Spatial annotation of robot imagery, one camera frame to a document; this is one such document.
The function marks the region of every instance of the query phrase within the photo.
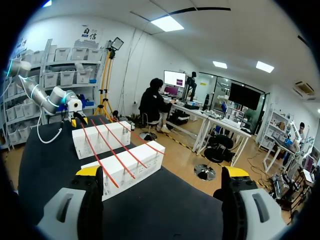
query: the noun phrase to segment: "red line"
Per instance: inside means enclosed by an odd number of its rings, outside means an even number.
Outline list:
[[[99,165],[102,167],[104,173],[108,176],[108,178],[110,178],[110,180],[113,182],[113,184],[114,184],[117,188],[119,188],[119,186],[116,184],[115,180],[109,175],[109,173],[107,172],[107,170],[105,169],[105,167],[102,165],[101,161],[99,160],[99,158],[98,158],[98,156],[97,156],[97,154],[96,154],[94,148],[92,147],[91,142],[90,142],[90,140],[89,140],[89,138],[88,138],[88,135],[87,135],[87,132],[86,132],[86,130],[85,130],[85,127],[84,127],[84,125],[83,125],[82,123],[81,123],[81,126],[82,126],[82,128],[83,128],[83,131],[84,131],[84,134],[85,134],[85,138],[88,140],[88,143],[89,143],[89,145],[90,145],[90,148],[91,148],[91,150],[92,150],[92,152],[93,152],[93,154],[94,154],[94,156],[95,156],[95,159],[98,161]]]
[[[130,133],[132,133],[137,139],[139,139],[141,142],[143,142],[144,144],[148,145],[150,148],[152,148],[153,150],[155,150],[158,153],[161,153],[163,155],[166,155],[164,152],[161,152],[157,149],[155,149],[154,147],[150,146],[146,141],[142,140],[137,134],[135,134],[133,131],[131,131],[129,128],[127,128],[125,125],[123,125],[121,122],[117,121],[117,123],[121,124],[125,129],[127,129]]]
[[[122,167],[131,175],[131,177],[133,177],[134,179],[135,176],[130,172],[130,170],[124,165],[124,163],[120,160],[120,158],[117,156],[117,154],[112,150],[112,148],[110,147],[110,145],[107,143],[107,140],[104,138],[104,136],[102,136],[101,132],[99,131],[99,129],[97,128],[97,126],[95,125],[94,121],[91,119],[91,122],[93,123],[93,125],[95,126],[96,130],[98,131],[98,133],[100,134],[100,136],[102,137],[103,141],[105,142],[105,144],[108,146],[108,148],[111,150],[111,152],[113,153],[113,155],[115,156],[116,159],[118,159],[118,161],[120,162],[120,164],[122,165]]]
[[[101,117],[99,117],[99,119],[100,119],[100,121],[103,123],[103,125],[106,127],[106,129],[108,129],[108,131],[112,134],[112,136],[114,136],[114,138],[118,141],[118,143],[120,143],[121,146],[122,146],[125,150],[127,150],[128,153],[130,153],[130,155],[131,155],[135,160],[137,160],[138,163],[140,163],[142,166],[144,166],[144,167],[147,169],[147,166],[144,165],[138,158],[136,158],[136,156],[133,155],[133,154],[131,153],[131,151],[130,151],[125,145],[122,144],[122,142],[113,134],[113,132],[110,131],[110,129],[107,127],[107,125],[104,123],[104,121],[102,121]]]

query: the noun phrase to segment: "television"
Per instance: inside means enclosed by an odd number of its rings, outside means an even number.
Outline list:
[[[229,100],[237,104],[257,110],[261,93],[242,85],[231,83]]]
[[[164,71],[164,84],[184,88],[186,84],[186,74],[176,71]]]

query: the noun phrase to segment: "black table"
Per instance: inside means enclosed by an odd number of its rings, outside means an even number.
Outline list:
[[[94,119],[99,125],[99,117]],[[44,141],[51,139],[60,123],[39,127]],[[19,170],[18,191],[30,221],[38,224],[45,204],[67,187],[81,165],[95,162],[94,156],[79,160],[65,122],[59,137],[50,144],[38,139],[34,128],[25,144]],[[128,149],[135,147],[132,143]],[[99,154],[103,159],[111,152]],[[169,172],[164,167],[147,179],[103,202],[104,239],[221,239],[222,202]]]

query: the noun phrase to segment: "white desk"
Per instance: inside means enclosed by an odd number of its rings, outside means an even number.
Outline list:
[[[185,108],[183,106],[179,106],[177,104],[173,104],[171,109],[173,109],[173,110],[174,109],[178,109],[178,110],[184,111],[185,113],[187,113],[189,115],[194,115],[194,116],[202,119],[202,125],[201,125],[199,133],[197,135],[195,135],[194,133],[183,129],[180,126],[177,126],[177,125],[167,121],[167,124],[171,125],[174,128],[179,129],[180,131],[190,135],[191,137],[195,137],[196,136],[195,143],[193,145],[192,151],[195,152],[198,149],[197,155],[199,155],[200,152],[204,148],[206,148],[209,138],[207,139],[206,143],[204,144],[205,138],[206,138],[209,130],[211,129],[211,127],[213,125],[218,125],[218,126],[224,128],[224,129],[227,129],[227,130],[229,130],[231,132],[236,133],[237,135],[242,136],[243,138],[241,140],[241,143],[238,146],[237,151],[235,152],[235,155],[233,156],[233,158],[231,160],[231,167],[233,167],[237,163],[237,161],[239,159],[239,156],[241,155],[243,149],[245,148],[245,146],[247,144],[248,139],[251,138],[251,134],[246,133],[246,132],[242,131],[240,128],[234,127],[234,126],[232,126],[230,124],[227,124],[227,123],[225,123],[225,122],[223,122],[221,120],[209,117],[209,116],[201,113],[199,110],[190,110],[188,108]]]

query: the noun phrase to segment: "chair base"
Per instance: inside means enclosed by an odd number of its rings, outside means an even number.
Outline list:
[[[198,164],[194,166],[194,174],[204,181],[211,181],[216,177],[215,170],[205,164]]]
[[[139,137],[145,141],[155,141],[157,140],[157,135],[152,132],[143,131],[139,134]]]

